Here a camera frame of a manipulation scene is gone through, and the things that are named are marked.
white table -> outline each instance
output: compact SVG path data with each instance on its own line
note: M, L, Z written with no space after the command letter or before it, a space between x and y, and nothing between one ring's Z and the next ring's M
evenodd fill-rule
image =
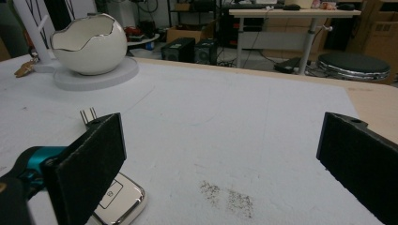
M122 115L121 172L148 194L134 224L381 224L315 154L324 111L398 143L393 87L140 59L128 82L69 92L51 74L15 79L27 59L0 63L0 176L28 147L69 145L94 107ZM45 192L29 205L55 224Z
M299 64L298 74L304 74L318 19L351 18L355 15L360 15L360 11L323 9L301 9L299 11L282 9L230 9L229 14L235 18L240 18L237 37L237 68L240 68L241 65L242 49L267 48L278 50L302 50L303 55ZM311 18L312 20L310 29L306 34L286 34L277 32L243 32L245 18Z

black stool seat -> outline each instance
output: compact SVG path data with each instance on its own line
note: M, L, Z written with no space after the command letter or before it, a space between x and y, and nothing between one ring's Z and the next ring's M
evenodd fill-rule
M321 54L317 65L330 76L348 80L383 80L390 75L390 65L377 58L348 52Z

shelf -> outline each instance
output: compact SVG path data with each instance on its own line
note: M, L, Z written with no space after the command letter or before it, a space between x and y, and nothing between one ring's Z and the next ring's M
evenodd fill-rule
M175 9L171 9L170 7L170 0L167 0L167 10L168 10L168 14L169 14L169 25L170 27L173 27L173 23L172 23L172 13L177 13L178 16L178 23L181 23L181 17L180 17L180 13L198 13L198 17L199 17L199 23L201 20L201 13L209 13L209 14L213 14L213 19L216 20L217 19L217 0L212 0L213 6L212 9L213 10L175 10ZM222 0L219 0L219 5L220 7L222 6Z

